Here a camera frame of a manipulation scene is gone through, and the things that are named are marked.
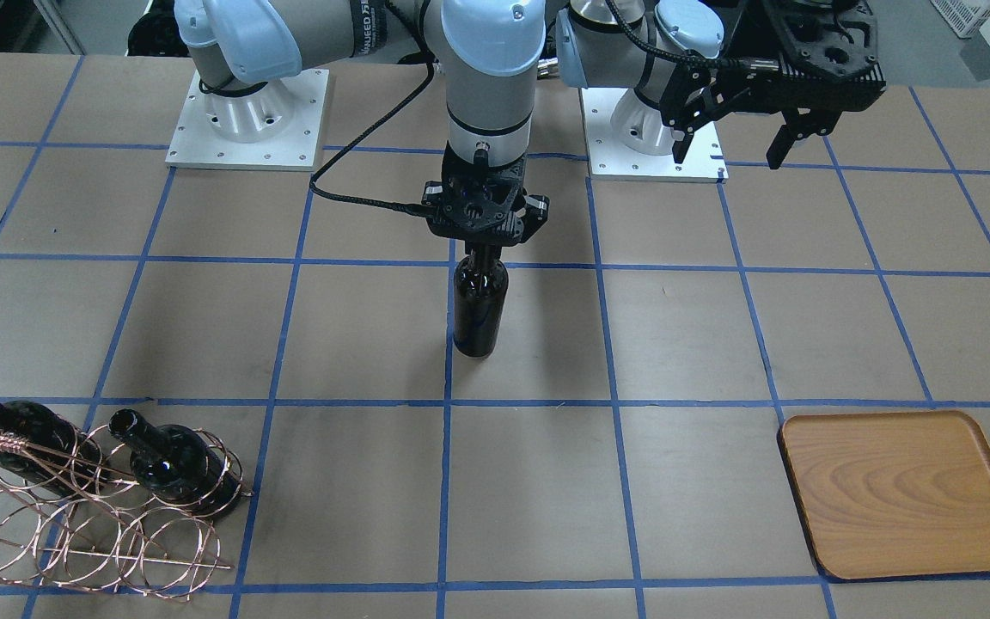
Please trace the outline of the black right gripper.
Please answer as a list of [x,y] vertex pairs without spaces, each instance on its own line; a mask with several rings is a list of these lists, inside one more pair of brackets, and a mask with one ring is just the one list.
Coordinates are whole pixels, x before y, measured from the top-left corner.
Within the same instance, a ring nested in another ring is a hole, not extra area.
[[550,200],[523,188],[527,158],[491,166],[487,155],[469,162],[447,148],[441,180],[425,184],[425,221],[432,234],[464,242],[512,247],[526,242],[549,216]]

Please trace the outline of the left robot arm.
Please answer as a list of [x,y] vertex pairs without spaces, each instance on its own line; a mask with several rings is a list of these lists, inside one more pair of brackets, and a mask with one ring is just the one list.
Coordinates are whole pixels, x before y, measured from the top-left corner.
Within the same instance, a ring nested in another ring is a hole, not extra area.
[[563,82],[620,88],[618,140],[677,165],[703,126],[753,113],[781,114],[766,153],[781,168],[887,88],[865,1],[570,1],[554,19]]

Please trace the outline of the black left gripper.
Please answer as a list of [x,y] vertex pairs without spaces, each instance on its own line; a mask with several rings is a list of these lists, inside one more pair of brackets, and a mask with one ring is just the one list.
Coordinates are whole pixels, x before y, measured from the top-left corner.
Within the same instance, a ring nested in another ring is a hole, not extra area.
[[677,65],[659,97],[685,162],[695,134],[728,113],[781,113],[767,148],[780,169],[798,141],[827,136],[836,113],[864,111],[885,87],[877,18],[867,1],[708,1],[723,21],[718,65]]

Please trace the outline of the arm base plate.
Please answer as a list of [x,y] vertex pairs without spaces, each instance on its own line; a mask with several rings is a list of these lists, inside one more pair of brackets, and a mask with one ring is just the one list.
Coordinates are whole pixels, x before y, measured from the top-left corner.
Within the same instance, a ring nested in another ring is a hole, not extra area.
[[582,88],[581,107],[590,176],[603,181],[703,181],[730,177],[714,123],[700,128],[682,162],[672,148],[680,134],[659,111],[627,88]]
[[165,162],[178,169],[314,172],[329,85],[330,71],[318,68],[231,98],[203,93],[195,74]]

